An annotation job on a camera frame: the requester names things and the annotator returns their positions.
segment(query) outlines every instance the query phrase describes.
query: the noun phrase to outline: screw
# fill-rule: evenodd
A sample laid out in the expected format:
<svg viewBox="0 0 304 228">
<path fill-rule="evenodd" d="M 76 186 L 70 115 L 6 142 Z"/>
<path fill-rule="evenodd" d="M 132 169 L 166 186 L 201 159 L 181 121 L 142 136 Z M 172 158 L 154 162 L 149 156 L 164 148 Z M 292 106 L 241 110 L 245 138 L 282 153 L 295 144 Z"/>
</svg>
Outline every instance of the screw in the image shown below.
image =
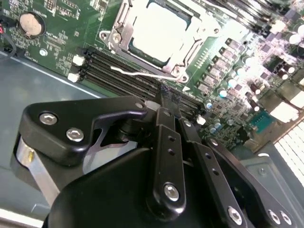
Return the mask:
<svg viewBox="0 0 304 228">
<path fill-rule="evenodd" d="M 122 37 L 118 33 L 113 34 L 114 43 L 118 44 L 122 40 Z"/>
<path fill-rule="evenodd" d="M 265 171 L 264 168 L 259 169 L 258 172 L 259 172 L 261 175 L 265 175 L 265 174 L 266 174 L 266 171 Z"/>
<path fill-rule="evenodd" d="M 233 207 L 228 207 L 228 214 L 237 225 L 242 225 L 243 219 L 237 210 Z"/>
<path fill-rule="evenodd" d="M 80 142 L 84 139 L 84 133 L 77 129 L 77 128 L 70 128 L 66 132 L 66 136 L 69 140 L 74 141 L 74 142 Z"/>
<path fill-rule="evenodd" d="M 178 201 L 180 198 L 179 191 L 177 191 L 176 187 L 174 187 L 171 184 L 166 184 L 164 188 L 166 196 L 171 200 L 171 201 Z"/>
<path fill-rule="evenodd" d="M 191 122 L 190 122 L 190 121 L 185 120 L 185 124 L 186 124 L 188 127 L 191 127 Z"/>
<path fill-rule="evenodd" d="M 218 145 L 218 142 L 215 141 L 215 139 L 210 139 L 210 141 L 212 142 L 213 145 L 217 146 Z"/>
<path fill-rule="evenodd" d="M 39 120 L 46 125 L 54 125 L 57 123 L 58 119 L 51 113 L 43 113 L 40 115 Z"/>
<path fill-rule="evenodd" d="M 173 74 L 174 74 L 175 76 L 179 76 L 180 73 L 181 73 L 180 67 L 179 67 L 179 66 L 176 66 L 176 67 L 173 69 Z"/>
<path fill-rule="evenodd" d="M 143 105 L 141 103 L 135 103 L 135 105 L 139 108 L 143 108 Z"/>
<path fill-rule="evenodd" d="M 280 212 L 281 212 L 281 215 L 282 215 L 284 221 L 285 221 L 288 225 L 291 225 L 292 222 L 291 222 L 290 218 L 289 218 L 284 212 L 282 212 L 282 211 L 280 211 Z"/>
<path fill-rule="evenodd" d="M 28 161 L 29 163 L 32 163 L 32 161 L 34 160 L 34 150 L 31 150 L 28 155 Z"/>
<path fill-rule="evenodd" d="M 40 49 L 39 54 L 41 56 L 47 56 L 48 55 L 48 51 L 46 51 L 44 48 Z"/>
<path fill-rule="evenodd" d="M 281 221 L 280 221 L 279 217 L 278 217 L 272 210 L 269 210 L 268 213 L 269 213 L 271 219 L 272 219 L 276 224 L 278 224 L 278 225 L 281 224 Z"/>
</svg>

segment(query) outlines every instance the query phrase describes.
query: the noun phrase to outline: black connector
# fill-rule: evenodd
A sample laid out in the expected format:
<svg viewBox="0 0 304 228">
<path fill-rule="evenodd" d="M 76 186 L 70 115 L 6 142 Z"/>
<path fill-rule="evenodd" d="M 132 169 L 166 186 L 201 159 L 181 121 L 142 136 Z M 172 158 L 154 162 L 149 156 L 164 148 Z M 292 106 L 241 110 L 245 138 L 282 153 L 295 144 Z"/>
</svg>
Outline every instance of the black connector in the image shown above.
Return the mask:
<svg viewBox="0 0 304 228">
<path fill-rule="evenodd" d="M 0 14 L 0 24 L 2 27 L 12 28 L 17 26 L 17 20 Z"/>
</svg>

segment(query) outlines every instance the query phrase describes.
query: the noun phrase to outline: mounting hole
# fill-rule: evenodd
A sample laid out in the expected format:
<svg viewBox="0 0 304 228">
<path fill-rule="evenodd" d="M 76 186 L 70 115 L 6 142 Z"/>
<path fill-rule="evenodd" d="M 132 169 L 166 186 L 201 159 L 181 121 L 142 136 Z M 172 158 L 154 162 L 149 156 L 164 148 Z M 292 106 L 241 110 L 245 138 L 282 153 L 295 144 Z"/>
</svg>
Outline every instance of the mounting hole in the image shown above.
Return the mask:
<svg viewBox="0 0 304 228">
<path fill-rule="evenodd" d="M 210 156 L 210 154 L 208 154 L 208 153 L 205 153 L 205 155 L 206 155 L 206 157 L 207 157 L 208 159 L 211 159 L 211 156 Z"/>
<path fill-rule="evenodd" d="M 100 34 L 100 37 L 101 37 L 102 39 L 106 39 L 107 35 L 106 35 L 105 33 L 101 33 L 101 34 Z"/>
<path fill-rule="evenodd" d="M 171 142 L 174 142 L 174 141 L 175 141 L 175 138 L 173 138 L 172 136 L 169 136 L 168 139 L 169 139 Z"/>
<path fill-rule="evenodd" d="M 218 172 L 216 169 L 212 169 L 212 172 L 213 172 L 215 175 L 219 176 L 219 172 Z"/>
<path fill-rule="evenodd" d="M 172 156 L 175 155 L 175 152 L 174 152 L 172 149 L 168 149 L 168 153 L 169 153 L 170 155 L 172 155 Z"/>
<path fill-rule="evenodd" d="M 165 113 L 166 116 L 171 116 L 171 114 L 167 111 L 163 111 L 163 113 Z"/>
</svg>

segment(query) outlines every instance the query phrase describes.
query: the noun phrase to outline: chip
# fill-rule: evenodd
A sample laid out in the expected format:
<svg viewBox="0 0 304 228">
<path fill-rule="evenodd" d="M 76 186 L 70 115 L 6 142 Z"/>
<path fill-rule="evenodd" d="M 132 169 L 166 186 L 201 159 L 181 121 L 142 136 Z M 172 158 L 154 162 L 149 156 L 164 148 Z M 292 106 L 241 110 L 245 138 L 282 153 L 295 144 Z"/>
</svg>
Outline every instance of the chip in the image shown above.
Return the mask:
<svg viewBox="0 0 304 228">
<path fill-rule="evenodd" d="M 161 62 L 166 62 L 175 50 L 181 48 L 186 29 L 185 20 L 152 2 L 135 21 L 133 46 Z"/>
<path fill-rule="evenodd" d="M 264 51 L 264 52 L 268 52 L 269 50 L 270 50 L 270 46 L 269 45 L 264 45 L 264 47 L 262 47 L 262 51 Z"/>
<path fill-rule="evenodd" d="M 235 90 L 240 91 L 243 87 L 241 85 L 236 85 L 236 87 L 234 87 Z"/>
</svg>

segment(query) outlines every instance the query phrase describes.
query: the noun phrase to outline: green circuit board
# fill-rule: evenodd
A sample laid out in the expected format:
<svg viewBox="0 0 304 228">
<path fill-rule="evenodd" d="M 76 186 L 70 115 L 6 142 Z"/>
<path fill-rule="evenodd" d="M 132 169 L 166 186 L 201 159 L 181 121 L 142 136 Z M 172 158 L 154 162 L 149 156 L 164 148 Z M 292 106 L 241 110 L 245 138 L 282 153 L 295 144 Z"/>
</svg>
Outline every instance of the green circuit board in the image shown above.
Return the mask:
<svg viewBox="0 0 304 228">
<path fill-rule="evenodd" d="M 206 6 L 204 1 L 196 0 L 196 2 L 203 7 Z M 23 13 L 34 12 L 44 20 L 46 25 L 45 34 L 36 39 L 27 38 L 20 28 L 10 28 L 6 32 L 11 35 L 17 47 L 26 50 L 27 59 L 63 76 L 68 76 L 70 73 L 73 57 L 79 47 L 94 47 L 108 56 L 113 56 L 129 66 L 138 68 L 134 63 L 113 55 L 98 36 L 100 31 L 112 29 L 121 3 L 121 0 L 4 0 L 3 13 L 5 15 L 19 20 Z M 303 12 L 303 5 L 304 3 L 299 1 L 296 7 Z M 267 41 L 218 9 L 206 8 L 222 27 L 221 35 L 218 38 L 209 37 L 204 42 L 187 68 L 186 72 L 190 79 L 186 84 L 170 81 L 163 81 L 163 83 L 195 99 L 202 105 L 210 99 L 213 103 L 213 108 L 210 110 L 211 115 L 205 126 L 199 129 L 199 133 L 202 136 L 210 135 L 208 126 L 213 124 L 215 119 L 219 119 L 222 125 L 213 134 L 216 134 L 216 137 L 225 144 L 229 144 L 241 127 L 254 128 L 252 119 L 259 115 L 246 103 L 245 94 L 250 90 L 248 83 L 256 83 L 261 86 L 262 92 L 258 95 L 259 99 L 269 90 L 276 91 L 283 80 L 265 71 L 263 66 L 270 64 L 274 55 L 284 55 L 290 47 L 284 39 Z M 298 22 L 287 21 L 285 30 L 295 23 Z M 230 67 L 225 70 L 221 79 L 213 84 L 206 84 L 204 74 L 210 70 L 210 66 L 214 65 L 214 58 L 220 57 L 221 48 L 227 48 L 228 39 L 235 40 L 242 49 L 235 52 L 236 58 L 227 59 Z M 267 52 L 264 49 L 265 46 L 269 47 Z M 255 55 L 257 64 L 256 67 L 248 69 L 245 76 L 237 76 L 233 67 L 242 64 L 241 59 L 244 55 Z M 303 66 L 303 63 L 295 58 L 289 60 L 296 69 Z M 261 79 L 260 76 L 264 71 L 269 75 Z M 237 78 L 237 89 L 227 85 L 226 79 L 229 76 Z M 107 96 L 116 96 L 115 92 L 86 79 L 81 83 Z M 199 83 L 207 86 L 207 89 L 199 89 Z M 226 98 L 219 97 L 219 88 L 227 90 Z"/>
</svg>

